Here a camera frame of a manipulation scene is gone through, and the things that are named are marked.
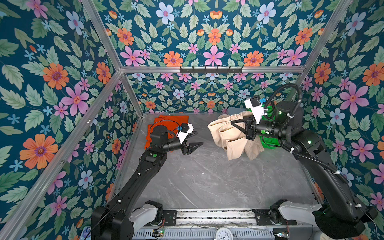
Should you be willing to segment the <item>beige shorts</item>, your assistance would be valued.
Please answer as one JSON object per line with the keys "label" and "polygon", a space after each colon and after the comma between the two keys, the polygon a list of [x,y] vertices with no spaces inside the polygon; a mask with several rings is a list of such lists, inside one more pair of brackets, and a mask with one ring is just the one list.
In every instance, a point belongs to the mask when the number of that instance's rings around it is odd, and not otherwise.
{"label": "beige shorts", "polygon": [[224,119],[217,119],[208,124],[215,144],[226,150],[229,161],[240,158],[243,153],[252,161],[265,151],[259,138],[253,141],[247,140],[241,131],[231,125],[232,120],[238,120],[250,115],[253,114],[249,111],[244,111]]}

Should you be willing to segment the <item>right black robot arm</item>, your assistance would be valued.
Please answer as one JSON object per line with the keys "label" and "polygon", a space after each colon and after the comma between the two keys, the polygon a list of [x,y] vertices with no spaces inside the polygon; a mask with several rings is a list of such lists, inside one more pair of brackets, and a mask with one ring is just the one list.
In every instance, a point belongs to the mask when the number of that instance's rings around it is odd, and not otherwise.
{"label": "right black robot arm", "polygon": [[333,164],[322,137],[303,128],[304,110],[296,109],[295,105],[280,102],[273,108],[273,119],[267,120],[263,101],[247,99],[245,106],[252,114],[231,122],[248,140],[277,139],[279,146],[305,167],[327,200],[309,205],[281,199],[271,205],[270,219],[276,225],[288,220],[308,223],[332,239],[358,237],[365,231],[365,223],[372,222],[378,212],[366,206],[352,191],[346,175]]}

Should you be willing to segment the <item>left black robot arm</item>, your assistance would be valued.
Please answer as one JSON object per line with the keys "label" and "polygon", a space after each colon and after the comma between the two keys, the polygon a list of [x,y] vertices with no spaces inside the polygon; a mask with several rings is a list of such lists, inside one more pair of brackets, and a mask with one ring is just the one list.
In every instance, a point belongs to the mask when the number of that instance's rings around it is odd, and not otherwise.
{"label": "left black robot arm", "polygon": [[168,152],[180,150],[183,155],[190,155],[202,146],[202,143],[189,144],[187,141],[197,134],[192,124],[181,124],[177,131],[174,133],[164,125],[152,125],[150,146],[139,158],[138,166],[125,186],[105,207],[94,210],[86,240],[131,240],[148,224],[159,228],[166,224],[162,204],[147,201],[140,208],[135,205],[166,162]]}

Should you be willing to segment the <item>grey rectangular box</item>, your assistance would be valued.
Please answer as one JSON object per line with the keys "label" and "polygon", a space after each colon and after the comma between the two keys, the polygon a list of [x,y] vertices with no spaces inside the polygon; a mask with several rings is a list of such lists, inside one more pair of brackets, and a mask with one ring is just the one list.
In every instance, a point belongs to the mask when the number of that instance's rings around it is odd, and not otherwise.
{"label": "grey rectangular box", "polygon": [[228,108],[228,115],[240,114],[241,112],[247,111],[247,109],[242,108]]}

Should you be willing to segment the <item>green plastic basket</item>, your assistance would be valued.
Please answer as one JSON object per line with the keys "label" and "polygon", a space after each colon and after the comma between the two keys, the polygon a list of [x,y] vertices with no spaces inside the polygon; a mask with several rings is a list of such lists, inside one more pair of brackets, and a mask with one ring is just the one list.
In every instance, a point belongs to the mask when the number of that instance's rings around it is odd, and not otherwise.
{"label": "green plastic basket", "polygon": [[[270,121],[274,123],[275,121],[275,114],[274,114],[274,107],[269,105],[267,107],[267,115],[262,117],[262,120]],[[268,137],[266,134],[262,134],[260,136],[261,143],[264,148],[266,149],[275,149],[280,148],[280,144],[278,142],[277,138]]]}

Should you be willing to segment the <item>pink round alarm clock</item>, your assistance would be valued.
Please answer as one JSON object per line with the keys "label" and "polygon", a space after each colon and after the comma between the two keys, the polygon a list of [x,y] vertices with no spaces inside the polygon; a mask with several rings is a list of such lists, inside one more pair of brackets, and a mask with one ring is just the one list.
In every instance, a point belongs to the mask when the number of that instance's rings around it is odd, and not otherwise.
{"label": "pink round alarm clock", "polygon": [[229,116],[230,116],[230,115],[225,115],[225,114],[220,115],[220,116],[218,116],[218,120],[219,120],[219,119],[227,118],[227,117],[229,117]]}

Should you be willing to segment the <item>white clock at bottom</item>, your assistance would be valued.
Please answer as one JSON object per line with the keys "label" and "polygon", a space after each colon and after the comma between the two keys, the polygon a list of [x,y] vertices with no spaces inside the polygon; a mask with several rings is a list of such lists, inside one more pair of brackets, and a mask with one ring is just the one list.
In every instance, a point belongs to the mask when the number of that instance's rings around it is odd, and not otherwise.
{"label": "white clock at bottom", "polygon": [[230,229],[221,227],[215,233],[215,240],[233,240],[234,236]]}

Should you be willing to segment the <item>black wall hook rail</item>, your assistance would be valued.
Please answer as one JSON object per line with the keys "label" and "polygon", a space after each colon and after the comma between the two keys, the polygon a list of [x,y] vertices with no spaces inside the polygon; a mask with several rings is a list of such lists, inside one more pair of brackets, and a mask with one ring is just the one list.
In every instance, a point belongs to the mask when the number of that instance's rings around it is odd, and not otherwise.
{"label": "black wall hook rail", "polygon": [[242,73],[243,67],[180,67],[181,74],[236,74]]}

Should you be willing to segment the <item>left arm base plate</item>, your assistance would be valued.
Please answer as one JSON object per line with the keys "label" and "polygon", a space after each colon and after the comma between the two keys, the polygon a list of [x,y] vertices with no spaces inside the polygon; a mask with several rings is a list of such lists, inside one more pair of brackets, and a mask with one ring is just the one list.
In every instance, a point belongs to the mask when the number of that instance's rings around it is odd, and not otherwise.
{"label": "left arm base plate", "polygon": [[156,220],[158,220],[159,222],[156,224],[156,226],[157,227],[160,227],[160,226],[174,227],[174,226],[176,226],[177,214],[178,214],[178,211],[176,211],[176,210],[159,211],[158,216],[156,218]]}

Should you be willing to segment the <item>aluminium mounting rail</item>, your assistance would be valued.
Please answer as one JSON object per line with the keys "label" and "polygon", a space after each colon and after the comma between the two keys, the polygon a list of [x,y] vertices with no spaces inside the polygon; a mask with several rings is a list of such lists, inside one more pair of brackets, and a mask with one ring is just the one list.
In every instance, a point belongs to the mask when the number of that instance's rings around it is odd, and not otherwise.
{"label": "aluminium mounting rail", "polygon": [[[240,209],[173,209],[178,211],[176,226],[222,226],[222,225],[234,225],[242,227],[262,227],[259,226],[255,219],[255,214],[252,212],[254,208],[240,208]],[[149,224],[149,226],[156,226],[159,222],[156,220],[158,213],[155,214],[155,220]],[[299,220],[288,220],[282,216],[280,225],[267,225],[272,227],[298,227],[298,226],[310,226],[309,223],[305,223]]]}

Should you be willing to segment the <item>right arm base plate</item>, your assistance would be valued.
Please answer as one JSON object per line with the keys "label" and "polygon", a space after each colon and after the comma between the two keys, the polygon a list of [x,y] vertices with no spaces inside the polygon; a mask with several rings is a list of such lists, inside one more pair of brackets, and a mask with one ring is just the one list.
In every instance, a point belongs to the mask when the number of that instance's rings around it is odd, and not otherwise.
{"label": "right arm base plate", "polygon": [[267,225],[280,225],[281,220],[279,219],[278,214],[270,209],[252,209],[252,212],[255,214],[256,222],[259,226]]}

